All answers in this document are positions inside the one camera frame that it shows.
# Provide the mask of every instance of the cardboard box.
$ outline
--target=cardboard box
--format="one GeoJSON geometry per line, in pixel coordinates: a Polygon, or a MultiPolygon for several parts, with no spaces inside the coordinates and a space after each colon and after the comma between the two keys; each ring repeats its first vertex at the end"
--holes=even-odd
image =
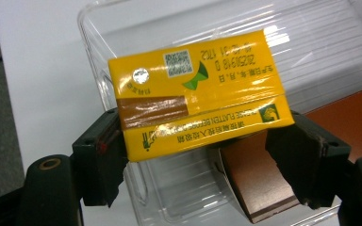
{"type": "Polygon", "coordinates": [[[108,66],[130,161],[293,123],[263,31],[108,66]]]}

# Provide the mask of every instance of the brown box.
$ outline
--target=brown box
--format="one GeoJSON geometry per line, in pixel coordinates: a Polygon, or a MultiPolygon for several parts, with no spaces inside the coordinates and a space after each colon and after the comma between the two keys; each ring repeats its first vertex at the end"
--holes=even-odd
{"type": "MultiPolygon", "coordinates": [[[[362,157],[362,91],[306,114],[352,146],[350,160],[362,157]]],[[[230,184],[246,216],[259,222],[298,204],[275,161],[265,150],[266,132],[221,149],[230,184]]]]}

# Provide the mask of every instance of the green logo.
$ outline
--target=green logo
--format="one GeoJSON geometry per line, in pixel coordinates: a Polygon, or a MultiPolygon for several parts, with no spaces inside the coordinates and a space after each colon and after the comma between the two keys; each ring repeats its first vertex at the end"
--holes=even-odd
{"type": "Polygon", "coordinates": [[[207,80],[208,78],[207,69],[202,62],[200,63],[201,64],[199,65],[198,73],[196,73],[196,75],[192,79],[190,79],[189,82],[183,84],[184,87],[186,87],[187,89],[196,90],[198,88],[199,81],[207,80]]]}
{"type": "Polygon", "coordinates": [[[146,150],[146,152],[149,152],[151,145],[155,142],[156,139],[155,131],[150,131],[149,135],[148,133],[143,133],[142,137],[143,137],[143,142],[142,142],[143,148],[146,150]]]}
{"type": "Polygon", "coordinates": [[[263,122],[277,121],[280,119],[275,104],[267,105],[258,111],[260,112],[261,120],[263,120],[263,122]]]}

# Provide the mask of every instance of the white table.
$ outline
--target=white table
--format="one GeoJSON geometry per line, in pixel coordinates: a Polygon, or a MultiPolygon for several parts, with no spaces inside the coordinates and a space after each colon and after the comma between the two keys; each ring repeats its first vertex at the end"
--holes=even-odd
{"type": "MultiPolygon", "coordinates": [[[[70,155],[104,112],[76,21],[89,2],[0,0],[0,45],[25,170],[46,155],[70,155]]],[[[110,209],[83,207],[83,215],[86,225],[138,225],[125,184],[110,209]]]]}

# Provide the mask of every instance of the brown stripe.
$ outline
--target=brown stripe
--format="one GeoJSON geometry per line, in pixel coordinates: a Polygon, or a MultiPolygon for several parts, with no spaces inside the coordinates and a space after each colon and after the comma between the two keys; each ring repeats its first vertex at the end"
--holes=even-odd
{"type": "Polygon", "coordinates": [[[123,130],[188,115],[184,96],[117,99],[123,130]]]}

